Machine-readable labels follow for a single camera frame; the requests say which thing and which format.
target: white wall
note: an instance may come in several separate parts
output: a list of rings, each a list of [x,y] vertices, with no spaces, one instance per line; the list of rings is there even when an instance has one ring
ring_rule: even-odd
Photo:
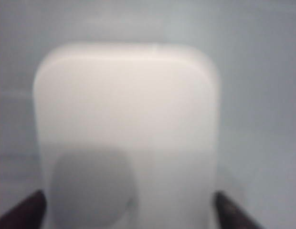
[[[218,187],[296,229],[296,0],[0,0],[0,156],[37,155],[32,81],[75,41],[192,45],[222,81]]]

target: white rounded object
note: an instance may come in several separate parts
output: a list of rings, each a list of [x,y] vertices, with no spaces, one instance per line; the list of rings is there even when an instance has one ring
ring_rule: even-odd
[[[34,83],[45,228],[207,228],[218,98],[213,64],[190,47],[73,44],[48,55]]]

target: blurry white object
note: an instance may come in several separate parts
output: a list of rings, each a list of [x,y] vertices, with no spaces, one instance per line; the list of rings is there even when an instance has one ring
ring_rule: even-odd
[[[75,44],[34,83],[45,228],[205,229],[219,85],[189,47]]]

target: white background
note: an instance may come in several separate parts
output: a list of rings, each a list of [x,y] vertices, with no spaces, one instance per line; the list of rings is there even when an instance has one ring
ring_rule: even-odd
[[[0,0],[0,214],[41,187],[32,82],[68,42],[187,44],[219,70],[217,187],[296,229],[296,0]]]

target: light gray surface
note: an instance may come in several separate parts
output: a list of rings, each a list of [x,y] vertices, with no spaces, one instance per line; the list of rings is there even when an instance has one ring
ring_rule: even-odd
[[[218,186],[266,228],[296,229],[296,0],[0,0],[0,214],[41,187],[32,81],[74,41],[210,56],[222,81]]]

